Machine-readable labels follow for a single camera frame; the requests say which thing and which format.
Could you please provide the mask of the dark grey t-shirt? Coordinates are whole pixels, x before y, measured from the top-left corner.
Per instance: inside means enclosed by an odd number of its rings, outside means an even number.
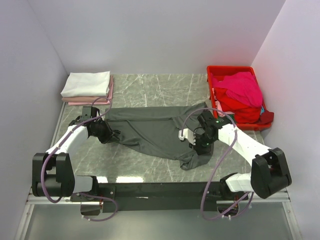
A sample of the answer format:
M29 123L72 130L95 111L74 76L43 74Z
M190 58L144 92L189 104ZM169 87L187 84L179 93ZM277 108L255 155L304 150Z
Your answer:
M201 102L191 106L113 108L106 120L112 130L120 131L116 143L145 155L177 160L187 171L207 164L213 156L213 145L199 155L188 141L179 139L181 127L191 131L200 127L195 110L205 107L207 104Z

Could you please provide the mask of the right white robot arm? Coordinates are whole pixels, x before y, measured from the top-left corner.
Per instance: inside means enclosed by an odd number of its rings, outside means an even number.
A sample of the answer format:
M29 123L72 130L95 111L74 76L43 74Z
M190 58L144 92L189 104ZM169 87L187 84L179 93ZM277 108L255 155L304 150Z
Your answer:
M220 120L206 110L197 117L202 134L195 135L193 148L198 155L210 152L220 141L240 154L250 165L250 173L232 173L220 180L219 193L230 200L237 192L253 192L266 199L292 184L285 153L278 147L259 143L234 126L227 117Z

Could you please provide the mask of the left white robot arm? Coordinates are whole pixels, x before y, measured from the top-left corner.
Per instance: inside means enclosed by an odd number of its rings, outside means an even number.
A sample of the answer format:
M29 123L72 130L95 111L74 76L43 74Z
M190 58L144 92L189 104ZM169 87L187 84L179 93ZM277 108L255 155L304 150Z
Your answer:
M75 176L71 159L78 148L89 138L95 137L101 144L119 141L121 132L112 129L104 119L106 113L93 106L84 106L82 113L72 120L60 140L44 153L36 153L32 158L32 194L47 197L49 201L57 197L70 197L76 188L88 201L96 200L100 188L95 185L94 176Z

